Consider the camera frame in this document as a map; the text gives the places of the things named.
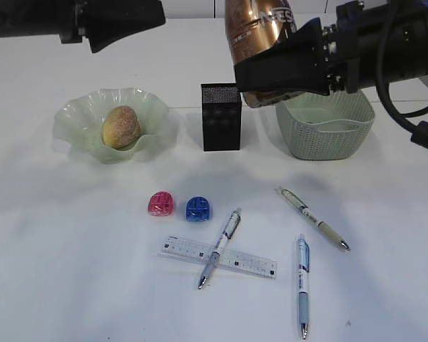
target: blue pen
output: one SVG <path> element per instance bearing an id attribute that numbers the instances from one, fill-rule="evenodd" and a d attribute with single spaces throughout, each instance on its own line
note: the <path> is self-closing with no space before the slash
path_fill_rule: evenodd
<path id="1" fill-rule="evenodd" d="M 303 234 L 298 239 L 298 328 L 302 339 L 307 337 L 309 328 L 309 291 L 307 279 L 309 275 L 309 246 Z"/>

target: white tabletop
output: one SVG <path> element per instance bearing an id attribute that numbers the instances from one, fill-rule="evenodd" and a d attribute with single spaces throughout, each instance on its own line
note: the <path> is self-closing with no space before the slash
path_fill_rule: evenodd
<path id="1" fill-rule="evenodd" d="M 428 341 L 428 150 L 373 103 L 372 132 L 348 160 L 289 156 L 274 108 L 243 108 L 241 151 L 203 152 L 199 85 L 233 80 L 222 30 L 214 19 L 173 20 L 95 56 L 56 38 L 0 41 L 0 341 L 298 341 L 299 233 L 312 250 L 310 341 Z M 179 107 L 174 147 L 101 165 L 53 140 L 67 100 L 127 86 Z M 414 100 L 424 100 L 419 87 L 407 84 L 423 90 Z M 278 185 L 352 251 L 327 243 Z M 146 213 L 159 190 L 175 197 L 172 217 Z M 183 218 L 196 195 L 213 206 L 209 222 Z M 157 255 L 169 234 L 213 243 L 238 206 L 230 248 L 276 259 L 275 281 L 218 270 L 199 291 L 201 266 Z"/>

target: blue toy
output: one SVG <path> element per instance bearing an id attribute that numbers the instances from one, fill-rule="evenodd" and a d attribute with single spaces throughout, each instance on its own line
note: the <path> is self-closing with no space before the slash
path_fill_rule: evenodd
<path id="1" fill-rule="evenodd" d="M 185 218 L 189 222 L 202 222 L 209 220 L 209 202 L 204 197 L 193 197 L 187 202 Z"/>

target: ballpoint pen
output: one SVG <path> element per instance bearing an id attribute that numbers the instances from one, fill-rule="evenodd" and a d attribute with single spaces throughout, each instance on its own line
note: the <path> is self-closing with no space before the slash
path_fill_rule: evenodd
<path id="1" fill-rule="evenodd" d="M 316 216 L 311 213 L 307 205 L 298 198 L 293 192 L 279 187 L 279 193 L 284 197 L 284 199 L 296 207 L 303 215 L 305 215 L 311 222 L 311 224 L 318 229 L 322 234 L 324 234 L 335 246 L 341 248 L 343 251 L 349 251 L 350 247 L 347 242 L 331 228 L 327 223 L 320 221 Z"/>
<path id="2" fill-rule="evenodd" d="M 298 239 L 298 328 L 303 340 L 309 329 L 309 289 L 307 278 L 309 275 L 309 246 L 303 234 Z"/>
<path id="3" fill-rule="evenodd" d="M 222 234 L 219 237 L 219 240 L 217 241 L 217 244 L 215 244 L 214 251 L 210 255 L 208 263 L 206 264 L 203 272 L 201 272 L 200 281 L 198 282 L 199 290 L 201 290 L 205 286 L 205 284 L 209 281 L 210 277 L 213 275 L 214 269 L 219 261 L 220 254 L 222 253 L 223 248 L 225 248 L 225 246 L 227 245 L 228 240 L 232 238 L 236 228 L 238 227 L 241 221 L 240 213 L 240 208 L 237 208 L 234 212 L 232 212 L 228 223 L 226 224 L 225 228 L 222 231 Z"/>

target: red die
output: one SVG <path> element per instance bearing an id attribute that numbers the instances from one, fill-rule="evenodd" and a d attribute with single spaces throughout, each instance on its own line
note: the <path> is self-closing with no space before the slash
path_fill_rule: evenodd
<path id="1" fill-rule="evenodd" d="M 160 191 L 149 200 L 148 213 L 154 216 L 168 216 L 173 212 L 173 197 L 169 192 Z"/>

